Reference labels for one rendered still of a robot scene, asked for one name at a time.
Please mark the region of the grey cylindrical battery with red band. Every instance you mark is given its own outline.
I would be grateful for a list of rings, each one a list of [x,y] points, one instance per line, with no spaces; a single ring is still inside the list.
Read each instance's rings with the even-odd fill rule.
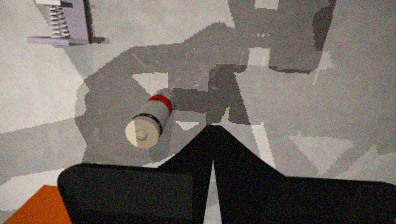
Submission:
[[[154,146],[161,136],[175,104],[175,95],[160,89],[134,115],[125,129],[128,141],[138,148]]]

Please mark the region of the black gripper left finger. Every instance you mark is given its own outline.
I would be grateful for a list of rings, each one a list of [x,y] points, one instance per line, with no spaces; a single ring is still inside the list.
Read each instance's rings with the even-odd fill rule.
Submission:
[[[157,168],[78,163],[57,188],[77,217],[154,224],[203,224],[213,165],[214,125]]]

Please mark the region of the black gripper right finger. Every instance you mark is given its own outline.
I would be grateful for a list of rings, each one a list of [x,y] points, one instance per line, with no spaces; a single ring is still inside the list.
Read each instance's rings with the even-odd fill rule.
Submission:
[[[221,125],[215,125],[214,170],[222,224],[278,224],[286,215],[393,221],[396,186],[283,176]]]

